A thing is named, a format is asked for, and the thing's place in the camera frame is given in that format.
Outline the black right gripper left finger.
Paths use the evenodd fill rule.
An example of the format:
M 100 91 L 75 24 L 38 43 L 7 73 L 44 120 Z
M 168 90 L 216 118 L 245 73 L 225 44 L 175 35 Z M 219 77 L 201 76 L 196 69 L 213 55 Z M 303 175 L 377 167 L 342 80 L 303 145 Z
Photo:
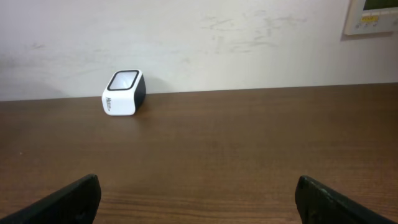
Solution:
M 101 200 L 98 176 L 88 174 L 1 219 L 1 223 L 93 223 Z

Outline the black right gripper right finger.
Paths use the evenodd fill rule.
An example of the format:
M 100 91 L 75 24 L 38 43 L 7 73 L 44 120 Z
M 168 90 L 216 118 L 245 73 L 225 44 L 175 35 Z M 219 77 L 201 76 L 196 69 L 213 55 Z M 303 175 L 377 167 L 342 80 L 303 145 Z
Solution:
M 295 203 L 304 224 L 397 224 L 307 176 L 300 176 Z

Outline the white barcode scanner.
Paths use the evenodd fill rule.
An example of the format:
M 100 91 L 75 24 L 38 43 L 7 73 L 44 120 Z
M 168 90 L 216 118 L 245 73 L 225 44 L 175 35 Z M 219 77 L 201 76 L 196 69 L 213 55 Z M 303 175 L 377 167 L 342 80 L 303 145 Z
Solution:
M 104 112 L 110 116 L 131 116 L 146 98 L 146 83 L 141 70 L 120 70 L 101 96 Z

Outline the beige wall control panel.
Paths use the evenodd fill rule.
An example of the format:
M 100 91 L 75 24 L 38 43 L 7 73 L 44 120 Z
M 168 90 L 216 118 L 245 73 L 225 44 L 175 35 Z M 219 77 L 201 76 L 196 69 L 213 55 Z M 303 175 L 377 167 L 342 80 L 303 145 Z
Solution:
M 344 35 L 397 32 L 397 0 L 350 0 Z

